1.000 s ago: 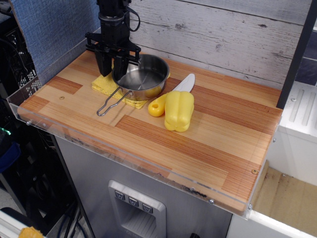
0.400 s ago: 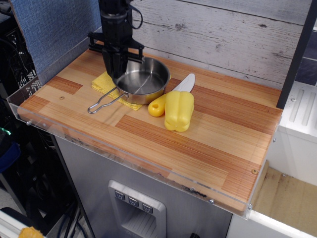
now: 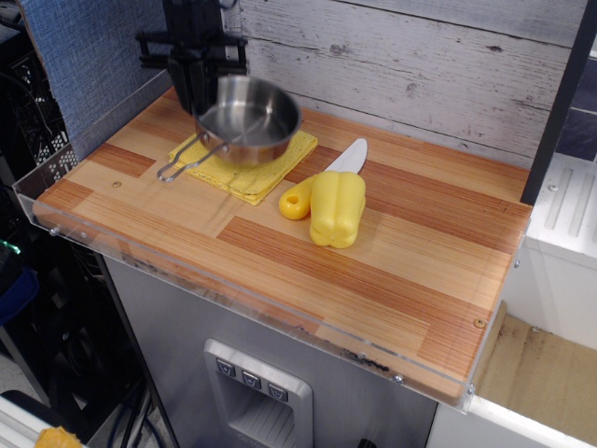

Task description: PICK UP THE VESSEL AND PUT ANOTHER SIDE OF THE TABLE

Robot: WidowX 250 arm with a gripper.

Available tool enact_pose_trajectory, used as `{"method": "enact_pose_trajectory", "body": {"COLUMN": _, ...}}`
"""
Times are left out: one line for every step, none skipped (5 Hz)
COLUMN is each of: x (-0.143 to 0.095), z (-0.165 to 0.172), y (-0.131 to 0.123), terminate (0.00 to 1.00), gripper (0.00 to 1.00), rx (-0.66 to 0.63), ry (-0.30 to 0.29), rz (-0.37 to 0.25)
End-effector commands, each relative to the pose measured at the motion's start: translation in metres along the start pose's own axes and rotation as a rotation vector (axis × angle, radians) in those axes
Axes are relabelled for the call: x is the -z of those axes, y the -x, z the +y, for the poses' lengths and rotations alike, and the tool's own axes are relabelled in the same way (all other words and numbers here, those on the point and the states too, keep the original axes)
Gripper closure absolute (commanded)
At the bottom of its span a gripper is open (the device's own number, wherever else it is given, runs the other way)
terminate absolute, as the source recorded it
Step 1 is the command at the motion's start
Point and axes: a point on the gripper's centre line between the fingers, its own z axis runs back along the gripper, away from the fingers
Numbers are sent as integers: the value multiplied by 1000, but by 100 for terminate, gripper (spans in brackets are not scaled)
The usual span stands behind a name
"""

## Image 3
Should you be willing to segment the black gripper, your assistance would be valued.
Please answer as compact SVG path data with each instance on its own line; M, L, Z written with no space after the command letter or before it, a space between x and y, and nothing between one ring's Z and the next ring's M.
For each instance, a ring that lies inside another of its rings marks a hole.
M235 1L164 1L166 29L140 31L140 63L144 68L168 67L182 108L204 114L217 95L217 76L247 73L247 40L225 32L223 13ZM191 64L191 85L187 66Z

